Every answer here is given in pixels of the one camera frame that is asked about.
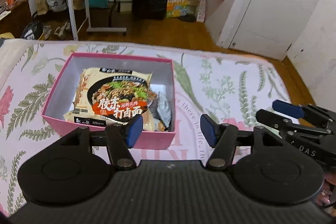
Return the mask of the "person's right hand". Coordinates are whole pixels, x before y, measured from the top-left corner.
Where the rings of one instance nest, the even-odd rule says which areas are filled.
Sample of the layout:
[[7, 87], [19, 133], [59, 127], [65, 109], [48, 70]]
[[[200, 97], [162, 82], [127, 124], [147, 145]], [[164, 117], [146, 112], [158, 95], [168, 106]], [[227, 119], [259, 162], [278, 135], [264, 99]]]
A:
[[335, 217], [335, 169], [325, 173], [325, 181], [315, 203], [330, 216]]

